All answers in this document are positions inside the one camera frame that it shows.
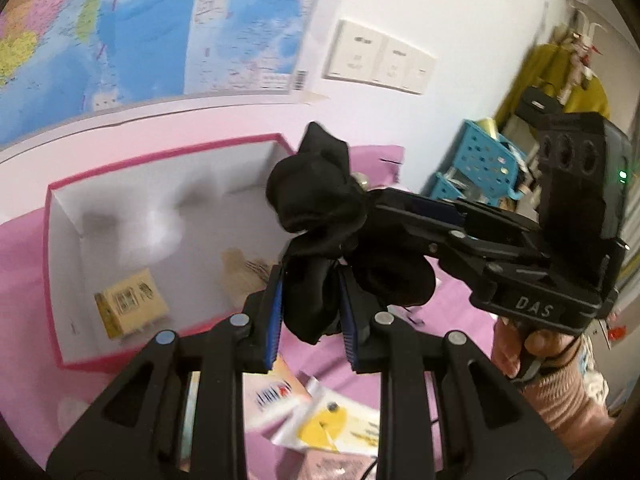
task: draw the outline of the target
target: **hand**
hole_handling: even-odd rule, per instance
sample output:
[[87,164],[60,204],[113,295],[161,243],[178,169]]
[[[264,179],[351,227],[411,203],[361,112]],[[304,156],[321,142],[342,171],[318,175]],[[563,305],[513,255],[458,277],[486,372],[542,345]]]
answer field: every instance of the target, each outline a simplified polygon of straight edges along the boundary
[[[491,361],[510,378],[514,378],[520,370],[522,343],[522,336],[513,323],[505,318],[500,318],[495,323]],[[536,357],[549,359],[543,367],[561,368],[574,357],[577,351],[577,344],[574,345],[575,349],[566,351],[572,343],[574,338],[570,335],[551,330],[538,330],[527,337],[524,347]]]

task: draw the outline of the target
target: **wall switch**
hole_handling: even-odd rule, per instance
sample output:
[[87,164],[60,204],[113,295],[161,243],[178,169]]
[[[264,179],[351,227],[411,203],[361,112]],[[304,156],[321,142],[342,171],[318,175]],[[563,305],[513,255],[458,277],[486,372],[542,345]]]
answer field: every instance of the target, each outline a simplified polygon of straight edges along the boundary
[[424,94],[435,66],[436,59],[431,54],[415,50],[399,87],[408,92]]
[[383,39],[384,35],[375,30],[343,20],[326,76],[371,81]]
[[386,38],[371,81],[384,86],[401,88],[404,75],[417,51],[395,38]]

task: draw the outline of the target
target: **black bow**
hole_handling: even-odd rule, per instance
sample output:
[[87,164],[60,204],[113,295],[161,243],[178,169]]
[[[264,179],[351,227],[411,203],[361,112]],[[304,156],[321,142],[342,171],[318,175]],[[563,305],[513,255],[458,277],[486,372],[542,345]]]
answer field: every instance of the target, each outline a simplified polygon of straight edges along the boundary
[[301,233],[282,261],[284,323],[300,340],[315,344],[338,316],[340,258],[385,306],[420,305],[433,295],[435,275],[422,254],[377,243],[383,232],[360,235],[370,197],[350,174],[347,144],[319,124],[309,124],[298,153],[273,168],[266,196],[283,229]]

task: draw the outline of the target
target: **yellow jacket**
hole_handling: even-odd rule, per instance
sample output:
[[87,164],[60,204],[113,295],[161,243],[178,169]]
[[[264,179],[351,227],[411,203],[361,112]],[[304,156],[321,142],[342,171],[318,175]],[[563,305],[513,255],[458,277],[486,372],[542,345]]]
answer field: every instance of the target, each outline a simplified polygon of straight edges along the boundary
[[[511,91],[495,114],[498,131],[504,128],[507,120],[514,113],[526,87],[540,87],[545,94],[557,96],[565,85],[570,64],[571,51],[565,46],[543,44],[535,47],[520,70]],[[575,86],[564,106],[564,111],[567,113],[598,112],[609,119],[609,102],[600,80],[594,76],[586,90],[581,86]]]

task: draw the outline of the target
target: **small cardboard box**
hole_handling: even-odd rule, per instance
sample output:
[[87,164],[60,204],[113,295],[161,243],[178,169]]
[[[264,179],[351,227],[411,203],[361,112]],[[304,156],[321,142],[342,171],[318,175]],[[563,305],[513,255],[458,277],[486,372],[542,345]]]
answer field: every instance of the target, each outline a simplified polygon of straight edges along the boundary
[[[291,153],[278,135],[112,164],[47,190],[44,277],[58,366],[116,371],[159,330],[206,330],[233,312],[220,254],[277,261],[290,235],[264,196]],[[168,314],[110,339],[94,295],[149,269]]]

